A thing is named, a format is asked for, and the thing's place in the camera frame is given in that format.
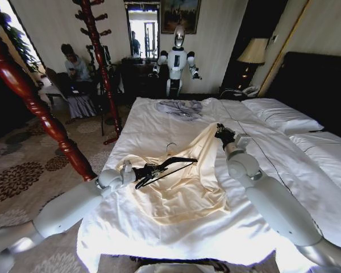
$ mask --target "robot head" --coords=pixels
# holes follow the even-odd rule
[[[174,30],[174,45],[176,48],[182,47],[185,35],[184,27],[179,24]]]

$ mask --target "window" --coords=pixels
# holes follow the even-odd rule
[[[8,0],[0,0],[0,11],[5,14],[4,30],[19,55],[31,72],[38,71],[38,67],[42,65],[41,60]]]
[[[159,4],[125,2],[131,55],[157,59],[159,55]]]

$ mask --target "telephone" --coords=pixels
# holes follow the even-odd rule
[[[241,91],[247,97],[256,97],[259,92],[258,86],[250,86]]]
[[[237,89],[227,88],[220,94],[220,98],[222,98],[222,95],[224,95],[227,92],[231,92],[235,97],[242,96],[242,95],[247,96],[247,97],[256,97],[259,90],[260,88],[258,86],[250,86],[250,87],[245,88],[242,91],[237,90]]]

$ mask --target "mirror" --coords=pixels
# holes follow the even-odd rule
[[[159,4],[125,4],[131,56],[157,59],[159,56]]]

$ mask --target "table lamp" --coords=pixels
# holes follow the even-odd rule
[[[252,38],[244,52],[237,59],[237,61],[245,63],[241,72],[240,83],[236,85],[237,89],[243,90],[248,87],[256,68],[260,64],[264,64],[267,44],[267,38]]]

